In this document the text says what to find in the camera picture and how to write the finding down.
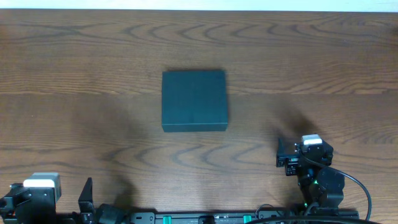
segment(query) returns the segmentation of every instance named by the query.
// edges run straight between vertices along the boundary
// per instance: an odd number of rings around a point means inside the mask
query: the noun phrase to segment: wire
[[[262,205],[260,205],[260,207],[257,208],[256,213],[255,213],[256,218],[259,218],[260,209],[261,209],[262,207],[264,207],[264,206],[270,206],[270,207],[272,207],[272,208],[275,208],[273,205],[270,205],[270,204],[262,204]]]
[[[315,206],[319,206],[318,202],[312,202],[310,204],[310,206],[308,206],[308,208],[306,209],[306,211],[304,212],[304,216],[308,215],[311,211],[311,208],[315,207]]]
[[[372,213],[372,199],[371,199],[371,194],[369,193],[369,191],[367,190],[367,188],[366,188],[359,180],[357,180],[357,179],[355,179],[354,177],[352,177],[352,176],[350,176],[350,175],[344,173],[343,171],[340,171],[340,170],[338,170],[338,169],[334,169],[334,168],[332,168],[332,167],[328,167],[328,166],[326,166],[326,165],[320,164],[319,162],[312,161],[311,159],[305,157],[304,154],[303,154],[303,152],[302,152],[301,150],[299,151],[299,153],[300,153],[300,155],[304,158],[304,160],[306,160],[308,163],[311,163],[311,164],[316,165],[316,166],[321,167],[321,168],[328,168],[328,169],[331,169],[331,170],[333,170],[333,171],[335,171],[335,172],[337,172],[337,173],[339,173],[339,174],[341,174],[341,175],[343,175],[343,176],[345,176],[345,177],[351,179],[353,182],[356,182],[356,183],[363,189],[363,191],[365,192],[365,194],[366,194],[366,196],[367,196],[367,198],[368,198],[368,214],[366,214],[366,220],[369,221],[369,219],[370,219],[370,217],[371,217],[371,213]]]
[[[341,217],[330,217],[330,216],[292,216],[292,217],[271,217],[261,218],[245,224],[258,224],[265,222],[289,222],[289,221],[307,221],[307,222],[334,222],[334,223],[346,223],[346,224],[380,224],[367,220],[360,220],[354,218],[341,218]]]

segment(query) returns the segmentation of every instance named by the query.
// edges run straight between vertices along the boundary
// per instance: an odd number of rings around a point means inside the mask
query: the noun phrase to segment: wooden table
[[[162,71],[228,73],[229,127],[164,133]],[[300,202],[277,138],[318,133],[333,167],[369,189],[371,220],[398,221],[398,14],[0,11],[0,193],[62,176],[59,212],[164,211]],[[366,215],[346,179],[341,207]]]

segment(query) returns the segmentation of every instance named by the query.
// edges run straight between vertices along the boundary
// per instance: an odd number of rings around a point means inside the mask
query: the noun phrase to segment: black cable
[[[264,207],[264,206],[270,206],[270,207],[272,207],[272,208],[275,208],[273,205],[270,205],[270,204],[262,204],[262,205],[260,205],[260,207],[257,208],[257,210],[256,210],[256,212],[255,212],[256,218],[259,218],[260,209],[261,209],[262,207]]]
[[[316,166],[321,167],[321,168],[328,168],[328,169],[331,169],[331,170],[333,170],[333,171],[335,171],[335,172],[337,172],[337,173],[339,173],[339,174],[341,174],[341,175],[343,175],[343,176],[345,176],[345,177],[351,179],[353,182],[356,182],[356,183],[363,189],[363,191],[365,192],[365,194],[366,194],[366,196],[367,196],[367,198],[368,198],[368,214],[366,214],[366,220],[369,220],[369,219],[370,219],[371,213],[372,213],[372,199],[371,199],[371,194],[369,193],[369,191],[366,189],[366,187],[365,187],[359,180],[357,180],[357,179],[355,179],[354,177],[352,177],[352,176],[350,176],[350,175],[344,173],[343,171],[340,171],[340,170],[338,170],[338,169],[334,169],[334,168],[332,168],[332,167],[328,167],[328,166],[326,166],[326,165],[320,164],[319,162],[312,161],[311,159],[305,157],[302,151],[299,151],[299,153],[300,153],[300,156],[302,156],[302,157],[304,158],[304,160],[307,161],[308,163],[311,163],[311,164],[316,165]]]
[[[308,208],[305,210],[304,216],[308,215],[310,213],[310,211],[311,211],[311,208],[313,208],[315,206],[319,206],[318,202],[312,202],[310,204],[310,206],[308,206]]]
[[[341,217],[330,217],[330,216],[292,216],[292,217],[271,217],[261,218],[253,220],[245,224],[258,224],[265,222],[289,222],[289,221],[307,221],[307,222],[334,222],[334,223],[346,223],[346,224],[380,224],[367,220],[360,220],[354,218],[341,218]]]

